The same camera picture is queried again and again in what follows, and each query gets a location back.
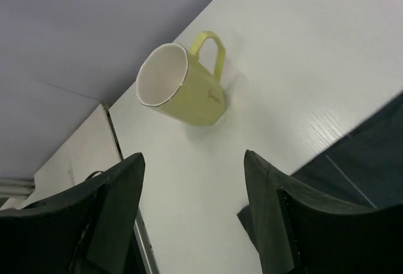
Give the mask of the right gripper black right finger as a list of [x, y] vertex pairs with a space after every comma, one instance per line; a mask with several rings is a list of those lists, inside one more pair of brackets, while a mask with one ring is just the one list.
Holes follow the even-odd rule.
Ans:
[[402, 206], [327, 195], [254, 151], [244, 176], [263, 273], [401, 273]]

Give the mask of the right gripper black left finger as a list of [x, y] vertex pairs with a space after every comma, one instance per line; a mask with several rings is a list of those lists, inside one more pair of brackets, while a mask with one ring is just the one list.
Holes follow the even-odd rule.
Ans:
[[1, 211], [2, 273], [143, 273], [134, 224], [145, 173], [135, 153], [24, 208]]

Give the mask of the pale yellow mug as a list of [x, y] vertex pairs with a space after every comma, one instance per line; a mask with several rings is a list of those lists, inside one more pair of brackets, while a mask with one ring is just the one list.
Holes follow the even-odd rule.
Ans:
[[[200, 62], [200, 50], [212, 39], [217, 46], [213, 72]], [[136, 79], [139, 102], [154, 111], [191, 125], [213, 125], [226, 111], [220, 84], [226, 50], [212, 31], [198, 34], [189, 49], [172, 42], [154, 49]]]

